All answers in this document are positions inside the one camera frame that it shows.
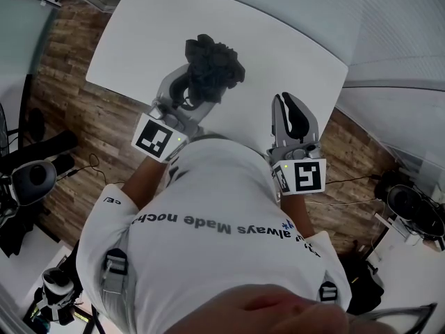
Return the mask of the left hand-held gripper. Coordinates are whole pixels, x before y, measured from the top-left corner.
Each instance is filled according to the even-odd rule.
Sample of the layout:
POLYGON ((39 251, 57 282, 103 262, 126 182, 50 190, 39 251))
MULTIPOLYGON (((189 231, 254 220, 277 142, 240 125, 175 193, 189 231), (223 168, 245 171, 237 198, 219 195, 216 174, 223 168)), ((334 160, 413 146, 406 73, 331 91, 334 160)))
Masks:
POLYGON ((219 103, 202 102, 192 106, 185 101, 189 87, 189 64, 168 74, 161 82, 148 113, 141 115, 131 145, 148 157, 169 162, 202 128, 201 121, 219 103))

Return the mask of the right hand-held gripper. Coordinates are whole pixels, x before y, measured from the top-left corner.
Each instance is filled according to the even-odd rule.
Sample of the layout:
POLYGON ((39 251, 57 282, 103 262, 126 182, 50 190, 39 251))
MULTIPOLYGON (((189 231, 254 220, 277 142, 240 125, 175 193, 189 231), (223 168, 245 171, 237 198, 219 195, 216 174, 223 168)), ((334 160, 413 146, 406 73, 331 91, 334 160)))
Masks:
POLYGON ((273 98, 272 126, 275 147, 280 148, 269 149, 267 154, 282 194, 324 192, 327 162, 321 157, 314 114, 297 97, 283 92, 282 97, 276 94, 273 98))

